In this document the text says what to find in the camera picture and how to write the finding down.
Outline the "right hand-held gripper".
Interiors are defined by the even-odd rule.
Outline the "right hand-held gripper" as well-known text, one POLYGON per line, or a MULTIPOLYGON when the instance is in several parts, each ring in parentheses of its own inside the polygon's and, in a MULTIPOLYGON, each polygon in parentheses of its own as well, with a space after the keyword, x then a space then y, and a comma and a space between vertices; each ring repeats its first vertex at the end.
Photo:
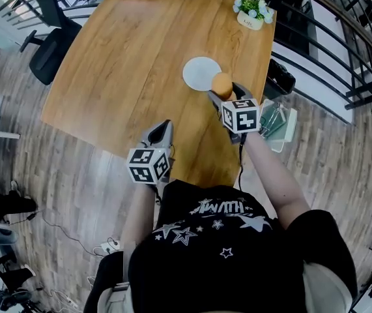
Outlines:
POLYGON ((238 144, 246 133, 260 130, 260 107, 248 89, 236 82, 232 84, 234 100, 224 101, 213 90, 207 95, 213 106, 221 110, 222 124, 228 130, 231 143, 238 144))

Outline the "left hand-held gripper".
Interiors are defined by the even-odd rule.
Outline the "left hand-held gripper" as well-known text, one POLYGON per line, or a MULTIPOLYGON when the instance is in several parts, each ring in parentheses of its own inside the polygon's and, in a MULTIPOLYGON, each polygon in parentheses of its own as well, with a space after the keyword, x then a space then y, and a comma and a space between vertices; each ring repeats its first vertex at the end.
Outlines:
POLYGON ((133 182, 147 185, 168 182, 173 165, 170 157, 173 129, 169 119, 158 123, 146 130, 137 146, 129 150, 126 167, 133 182))

